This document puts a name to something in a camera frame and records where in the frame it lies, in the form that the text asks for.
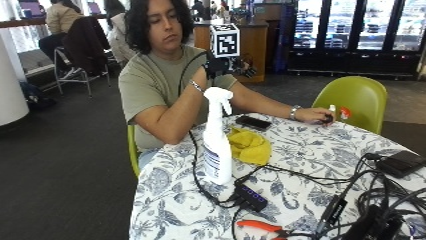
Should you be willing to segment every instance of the yellow cloth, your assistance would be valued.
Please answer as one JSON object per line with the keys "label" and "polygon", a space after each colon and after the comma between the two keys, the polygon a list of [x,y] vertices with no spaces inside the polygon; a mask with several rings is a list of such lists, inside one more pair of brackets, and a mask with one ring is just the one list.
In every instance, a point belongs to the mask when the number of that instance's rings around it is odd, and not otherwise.
{"label": "yellow cloth", "polygon": [[246,129],[232,127],[228,140],[233,158],[257,165],[268,163],[272,147],[270,142],[261,135]]}

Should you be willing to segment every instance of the glass fridge door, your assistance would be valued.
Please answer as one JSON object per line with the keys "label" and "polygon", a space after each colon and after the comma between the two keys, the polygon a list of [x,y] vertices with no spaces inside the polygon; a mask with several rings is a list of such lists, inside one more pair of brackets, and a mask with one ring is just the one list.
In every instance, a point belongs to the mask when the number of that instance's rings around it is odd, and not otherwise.
{"label": "glass fridge door", "polygon": [[358,49],[382,50],[396,0],[369,0]]}
{"label": "glass fridge door", "polygon": [[405,2],[393,50],[418,51],[425,33],[426,0]]}
{"label": "glass fridge door", "polygon": [[325,48],[348,48],[356,6],[357,1],[354,0],[334,0],[332,2]]}
{"label": "glass fridge door", "polygon": [[316,48],[322,1],[300,0],[294,48]]}

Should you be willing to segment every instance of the beverage refrigerator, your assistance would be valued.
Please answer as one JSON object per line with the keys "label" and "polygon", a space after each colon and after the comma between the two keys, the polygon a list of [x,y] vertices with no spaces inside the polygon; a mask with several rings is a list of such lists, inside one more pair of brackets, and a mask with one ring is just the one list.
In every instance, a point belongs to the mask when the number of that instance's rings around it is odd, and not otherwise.
{"label": "beverage refrigerator", "polygon": [[413,77],[426,0],[298,0],[289,71]]}

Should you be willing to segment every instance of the black chair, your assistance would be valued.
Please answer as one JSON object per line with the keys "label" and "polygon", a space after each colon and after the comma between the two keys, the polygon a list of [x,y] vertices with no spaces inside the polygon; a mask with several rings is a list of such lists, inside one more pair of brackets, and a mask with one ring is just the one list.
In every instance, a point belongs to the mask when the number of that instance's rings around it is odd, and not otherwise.
{"label": "black chair", "polygon": [[[89,82],[103,76],[107,76],[108,85],[108,56],[105,50],[111,49],[104,30],[95,17],[79,18],[63,39],[64,47],[55,49],[55,75],[56,82],[63,94],[61,84],[67,82],[85,83],[88,86],[89,97],[92,97],[92,90]],[[81,71],[63,78],[56,69],[57,57],[68,58],[76,68]]]}

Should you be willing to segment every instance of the spray bottle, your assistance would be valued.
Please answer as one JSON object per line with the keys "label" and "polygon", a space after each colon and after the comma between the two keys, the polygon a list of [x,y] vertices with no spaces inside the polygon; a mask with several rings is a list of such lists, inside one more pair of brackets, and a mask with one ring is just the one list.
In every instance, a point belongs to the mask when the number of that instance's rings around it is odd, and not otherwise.
{"label": "spray bottle", "polygon": [[223,88],[211,87],[204,96],[209,99],[209,117],[203,134],[204,167],[209,180],[221,185],[232,178],[232,153],[224,133],[223,107],[227,114],[231,114],[229,99],[233,93]]}

